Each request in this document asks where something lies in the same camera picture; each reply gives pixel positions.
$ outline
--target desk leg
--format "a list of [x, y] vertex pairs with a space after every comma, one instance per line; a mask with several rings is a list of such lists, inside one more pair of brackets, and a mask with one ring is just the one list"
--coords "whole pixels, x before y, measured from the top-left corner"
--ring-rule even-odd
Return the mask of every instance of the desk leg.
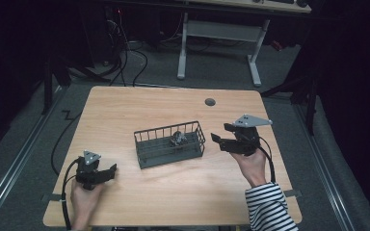
[[187, 32], [188, 32], [188, 14], [184, 13], [184, 23], [182, 28], [182, 47], [181, 53], [179, 55], [178, 75], [177, 75], [177, 78], [180, 80], [185, 79]]
[[254, 48], [252, 55], [248, 55], [249, 67], [251, 68], [251, 77], [253, 79], [253, 84], [255, 87], [261, 86], [260, 76], [257, 71], [256, 59], [260, 51], [260, 47], [263, 43], [263, 39], [266, 36], [267, 28], [269, 27], [270, 20], [267, 19], [263, 23], [263, 27], [260, 30], [259, 37]]

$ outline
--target black and white striped shirt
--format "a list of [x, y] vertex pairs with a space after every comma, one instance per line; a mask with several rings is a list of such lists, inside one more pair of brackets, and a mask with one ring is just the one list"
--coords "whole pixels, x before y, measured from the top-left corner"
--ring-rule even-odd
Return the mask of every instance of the black and white striped shirt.
[[251, 230], [299, 230], [287, 213], [287, 202], [277, 183], [246, 190]]

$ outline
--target hand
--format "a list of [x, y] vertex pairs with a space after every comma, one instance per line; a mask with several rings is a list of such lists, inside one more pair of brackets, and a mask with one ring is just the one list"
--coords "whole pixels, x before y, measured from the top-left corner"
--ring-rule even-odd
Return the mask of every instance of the hand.
[[88, 191], [83, 189], [82, 184], [73, 179], [71, 182], [71, 202], [74, 210], [73, 230], [86, 230], [88, 228], [103, 189], [104, 184], [99, 184], [92, 191]]
[[230, 155], [237, 161], [243, 176], [252, 188], [267, 183], [264, 171], [266, 156], [260, 149], [257, 148], [250, 156], [235, 153], [230, 153]]

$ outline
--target black wire basket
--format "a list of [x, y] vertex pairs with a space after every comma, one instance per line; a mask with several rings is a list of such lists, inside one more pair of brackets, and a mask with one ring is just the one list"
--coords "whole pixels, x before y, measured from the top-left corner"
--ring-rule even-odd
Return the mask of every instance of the black wire basket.
[[205, 137], [198, 121], [134, 132], [140, 168], [201, 157]]

